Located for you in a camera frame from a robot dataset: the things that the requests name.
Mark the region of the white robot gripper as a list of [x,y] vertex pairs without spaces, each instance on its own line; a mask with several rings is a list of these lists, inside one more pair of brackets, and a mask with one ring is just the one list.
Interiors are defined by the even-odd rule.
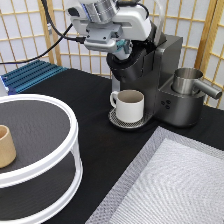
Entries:
[[89,50],[108,52],[117,57],[117,42],[125,41],[125,50],[131,54],[130,41],[145,41],[151,31],[148,11],[135,2],[124,1],[70,1],[66,9],[75,30],[85,37]]

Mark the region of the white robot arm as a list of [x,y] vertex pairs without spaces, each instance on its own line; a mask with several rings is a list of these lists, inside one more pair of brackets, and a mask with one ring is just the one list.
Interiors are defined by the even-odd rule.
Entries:
[[148,10],[135,2],[70,0],[66,9],[88,50],[111,53],[126,60],[132,41],[145,41],[151,32]]

